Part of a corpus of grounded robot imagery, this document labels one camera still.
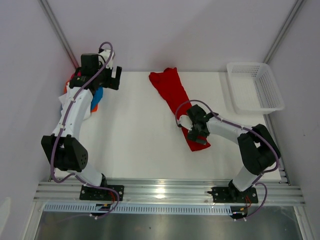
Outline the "red t shirt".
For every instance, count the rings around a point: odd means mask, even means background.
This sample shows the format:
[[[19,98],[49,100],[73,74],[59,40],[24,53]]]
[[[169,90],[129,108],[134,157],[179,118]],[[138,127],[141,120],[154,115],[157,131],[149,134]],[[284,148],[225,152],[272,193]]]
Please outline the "red t shirt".
[[[178,107],[189,101],[189,97],[181,83],[181,79],[177,68],[166,68],[163,72],[151,72],[149,80],[160,96],[166,101],[170,110],[175,116]],[[187,115],[187,110],[192,107],[190,102],[184,104],[177,112],[177,119],[182,115]],[[211,144],[200,144],[187,138],[188,130],[184,127],[180,128],[184,138],[192,152],[201,151],[211,147]]]

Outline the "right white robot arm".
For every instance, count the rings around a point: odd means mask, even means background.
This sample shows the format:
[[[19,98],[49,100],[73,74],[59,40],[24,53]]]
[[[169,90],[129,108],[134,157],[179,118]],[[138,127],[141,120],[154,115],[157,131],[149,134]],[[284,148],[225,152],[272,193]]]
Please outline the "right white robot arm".
[[[281,153],[270,132],[263,124],[253,127],[241,126],[226,120],[217,113],[205,112],[199,105],[186,111],[190,119],[187,139],[201,147],[208,147],[207,137],[217,135],[239,147],[242,168],[227,187],[213,187],[209,194],[214,202],[240,203],[246,196],[256,193],[254,185],[265,174],[278,169]]]

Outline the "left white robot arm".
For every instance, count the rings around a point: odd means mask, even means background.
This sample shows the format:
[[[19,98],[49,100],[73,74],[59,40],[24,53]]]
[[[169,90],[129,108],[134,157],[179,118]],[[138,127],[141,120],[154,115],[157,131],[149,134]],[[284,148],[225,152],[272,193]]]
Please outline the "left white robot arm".
[[[108,196],[106,177],[88,163],[89,153],[80,143],[80,130],[85,117],[99,103],[94,97],[103,89],[118,90],[122,68],[113,72],[114,52],[99,49],[98,53],[81,55],[81,66],[65,86],[61,118],[51,135],[44,135],[41,146],[50,164],[50,175],[56,183],[76,177],[97,200]]]

